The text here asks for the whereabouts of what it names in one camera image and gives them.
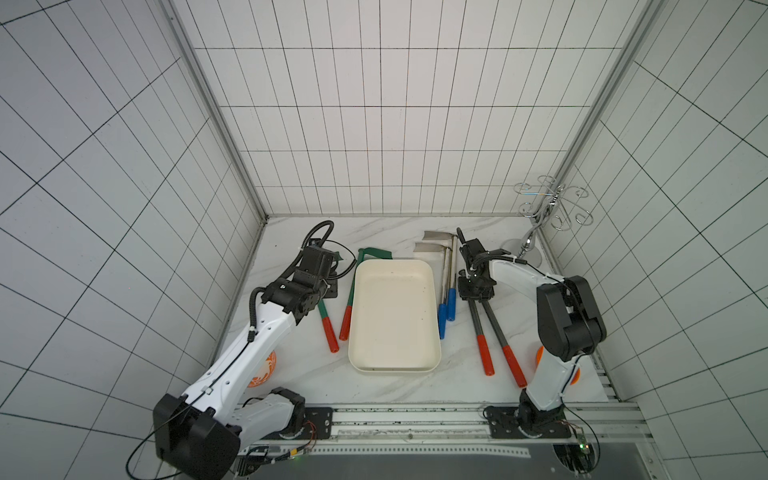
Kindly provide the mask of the grey speckled hoe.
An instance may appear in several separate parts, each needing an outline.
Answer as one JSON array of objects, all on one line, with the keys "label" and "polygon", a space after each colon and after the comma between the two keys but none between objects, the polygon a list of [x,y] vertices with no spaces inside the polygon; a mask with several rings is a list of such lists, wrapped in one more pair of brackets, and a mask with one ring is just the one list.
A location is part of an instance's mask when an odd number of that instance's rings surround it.
[{"label": "grey speckled hoe", "polygon": [[484,330],[481,325],[477,303],[473,299],[468,299],[467,303],[468,303],[469,312],[472,318],[473,328],[475,332],[475,337],[478,345],[478,351],[479,351],[484,374],[486,376],[493,376],[495,374],[495,369],[494,369],[491,355],[489,352],[487,340],[484,335]]},{"label": "grey speckled hoe", "polygon": [[503,355],[505,357],[505,360],[507,362],[507,365],[512,373],[512,376],[518,385],[519,388],[524,389],[527,386],[527,379],[525,377],[525,374],[520,367],[520,364],[509,345],[506,335],[504,334],[501,325],[496,317],[496,314],[494,313],[492,306],[488,300],[482,300],[481,305],[483,306],[485,313],[489,319],[489,322],[491,324],[491,327],[494,331],[494,334],[501,346]]}]

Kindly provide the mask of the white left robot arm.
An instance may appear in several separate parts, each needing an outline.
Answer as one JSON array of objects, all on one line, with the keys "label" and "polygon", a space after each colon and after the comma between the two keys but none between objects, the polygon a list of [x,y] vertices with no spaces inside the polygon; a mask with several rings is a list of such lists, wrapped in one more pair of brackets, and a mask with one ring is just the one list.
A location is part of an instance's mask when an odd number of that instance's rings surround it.
[{"label": "white left robot arm", "polygon": [[325,247],[334,223],[323,220],[305,236],[297,256],[248,299],[248,322],[221,356],[181,395],[164,395],[153,409],[150,439],[156,456],[191,479],[222,479],[236,462],[249,475],[263,465],[308,452],[311,441],[286,452],[272,449],[273,435],[319,437],[307,419],[304,398],[276,388],[245,406],[239,398],[269,355],[334,288],[343,274]]}]

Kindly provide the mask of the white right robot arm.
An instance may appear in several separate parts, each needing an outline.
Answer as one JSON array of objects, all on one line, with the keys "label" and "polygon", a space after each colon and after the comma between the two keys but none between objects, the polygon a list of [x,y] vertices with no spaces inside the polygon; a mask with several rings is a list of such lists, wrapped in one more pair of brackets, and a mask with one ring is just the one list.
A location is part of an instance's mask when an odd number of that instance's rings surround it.
[{"label": "white right robot arm", "polygon": [[[488,376],[494,374],[479,307],[485,310],[521,388],[512,427],[525,437],[539,438],[549,426],[565,420],[563,396],[578,376],[579,361],[593,354],[607,336],[592,289],[581,276],[549,274],[507,250],[487,250],[480,240],[466,239],[461,229],[456,230],[456,236],[465,263],[465,269],[458,274],[458,296],[468,304],[484,371]],[[498,283],[536,303],[541,355],[530,381],[489,303]]]}]

